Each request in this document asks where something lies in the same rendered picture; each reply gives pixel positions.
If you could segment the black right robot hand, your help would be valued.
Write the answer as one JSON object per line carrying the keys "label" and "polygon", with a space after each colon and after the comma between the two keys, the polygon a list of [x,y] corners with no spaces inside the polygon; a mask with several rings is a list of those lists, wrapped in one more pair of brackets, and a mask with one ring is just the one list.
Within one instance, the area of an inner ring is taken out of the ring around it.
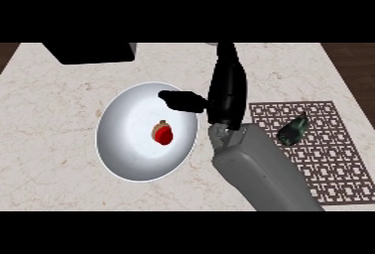
{"label": "black right robot hand", "polygon": [[193,91],[162,90],[159,97],[170,109],[209,114],[210,124],[227,124],[230,130],[240,130],[246,116],[249,81],[234,43],[218,44],[209,97]]}

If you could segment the red cupcake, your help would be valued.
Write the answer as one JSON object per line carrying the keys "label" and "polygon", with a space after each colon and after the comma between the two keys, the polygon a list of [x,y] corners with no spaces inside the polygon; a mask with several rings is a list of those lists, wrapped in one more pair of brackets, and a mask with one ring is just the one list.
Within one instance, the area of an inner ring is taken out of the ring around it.
{"label": "red cupcake", "polygon": [[162,120],[159,124],[154,126],[151,137],[154,141],[163,146],[172,143],[173,130],[166,120]]}

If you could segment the white bowl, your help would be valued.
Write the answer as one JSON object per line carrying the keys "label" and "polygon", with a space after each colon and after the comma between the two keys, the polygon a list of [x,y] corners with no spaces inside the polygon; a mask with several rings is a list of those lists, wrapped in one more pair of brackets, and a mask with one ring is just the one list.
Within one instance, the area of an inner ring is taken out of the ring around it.
{"label": "white bowl", "polygon": [[[108,104],[97,127],[101,161],[122,179],[137,183],[156,181],[172,174],[197,143],[199,116],[168,107],[159,97],[162,90],[178,90],[178,87],[159,81],[131,87]],[[153,139],[153,130],[162,120],[172,127],[169,145]]]}

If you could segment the brown patterned placemat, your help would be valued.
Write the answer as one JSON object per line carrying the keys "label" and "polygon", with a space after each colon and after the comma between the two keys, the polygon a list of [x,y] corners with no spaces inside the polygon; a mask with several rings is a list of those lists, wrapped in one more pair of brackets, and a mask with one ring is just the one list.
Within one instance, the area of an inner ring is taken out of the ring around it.
{"label": "brown patterned placemat", "polygon": [[[308,130],[300,142],[286,146],[278,131],[302,113],[308,116]],[[375,203],[375,183],[334,102],[255,102],[250,117],[297,165],[321,204]]]}

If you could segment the dark green bottle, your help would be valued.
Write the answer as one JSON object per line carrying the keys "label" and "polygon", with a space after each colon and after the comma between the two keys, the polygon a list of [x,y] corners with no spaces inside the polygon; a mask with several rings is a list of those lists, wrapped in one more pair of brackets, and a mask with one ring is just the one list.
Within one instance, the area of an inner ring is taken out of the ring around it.
{"label": "dark green bottle", "polygon": [[278,139],[287,146],[293,146],[303,138],[303,134],[308,130],[308,116],[306,112],[284,125],[278,131]]}

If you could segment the black appliance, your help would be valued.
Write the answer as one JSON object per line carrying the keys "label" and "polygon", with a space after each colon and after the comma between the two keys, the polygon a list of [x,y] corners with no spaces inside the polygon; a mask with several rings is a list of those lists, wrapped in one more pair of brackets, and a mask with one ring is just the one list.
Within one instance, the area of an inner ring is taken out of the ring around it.
{"label": "black appliance", "polygon": [[61,64],[134,62],[137,43],[45,43]]}

